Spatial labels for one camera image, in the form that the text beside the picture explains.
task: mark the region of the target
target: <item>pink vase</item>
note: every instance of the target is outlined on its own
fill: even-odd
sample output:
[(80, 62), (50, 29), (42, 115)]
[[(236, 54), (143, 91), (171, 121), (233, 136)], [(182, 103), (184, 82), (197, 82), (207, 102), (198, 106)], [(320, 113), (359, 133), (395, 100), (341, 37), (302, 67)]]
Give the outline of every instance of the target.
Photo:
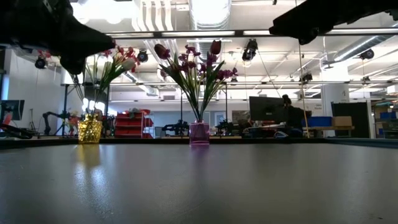
[(208, 146), (210, 126), (203, 121), (195, 121), (189, 124), (189, 144), (191, 146)]

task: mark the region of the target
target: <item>yellow vase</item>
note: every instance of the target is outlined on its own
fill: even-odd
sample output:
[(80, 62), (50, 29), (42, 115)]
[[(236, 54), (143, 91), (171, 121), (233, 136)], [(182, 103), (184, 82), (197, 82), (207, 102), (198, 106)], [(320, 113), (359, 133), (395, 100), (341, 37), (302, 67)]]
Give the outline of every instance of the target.
[(97, 114), (86, 114), (84, 121), (79, 121), (79, 144), (98, 144), (101, 138), (102, 122), (97, 121)]

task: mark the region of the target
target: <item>vase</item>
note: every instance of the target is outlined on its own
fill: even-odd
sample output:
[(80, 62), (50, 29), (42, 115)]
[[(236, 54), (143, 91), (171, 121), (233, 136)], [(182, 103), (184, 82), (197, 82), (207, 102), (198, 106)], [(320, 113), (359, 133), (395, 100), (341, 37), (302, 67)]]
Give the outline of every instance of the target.
[(79, 143), (98, 144), (101, 138), (102, 122), (97, 121), (97, 114), (86, 114), (84, 121), (79, 121)]
[(210, 126), (204, 121), (195, 121), (189, 125), (189, 144), (191, 146), (208, 146)]

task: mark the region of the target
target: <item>cardboard box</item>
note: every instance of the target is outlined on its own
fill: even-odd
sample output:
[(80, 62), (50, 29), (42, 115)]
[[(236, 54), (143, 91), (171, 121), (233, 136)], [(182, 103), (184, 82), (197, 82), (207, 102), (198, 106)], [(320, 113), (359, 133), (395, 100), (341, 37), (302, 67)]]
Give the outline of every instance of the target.
[(334, 127), (350, 127), (353, 125), (351, 116), (337, 116), (331, 120), (331, 125)]

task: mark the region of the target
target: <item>gray table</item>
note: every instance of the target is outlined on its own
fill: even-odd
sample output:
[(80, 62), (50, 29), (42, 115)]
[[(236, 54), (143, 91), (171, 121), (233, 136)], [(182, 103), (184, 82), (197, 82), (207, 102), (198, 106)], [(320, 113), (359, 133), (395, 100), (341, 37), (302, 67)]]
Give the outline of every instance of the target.
[(398, 150), (131, 144), (0, 151), (0, 223), (398, 223)]

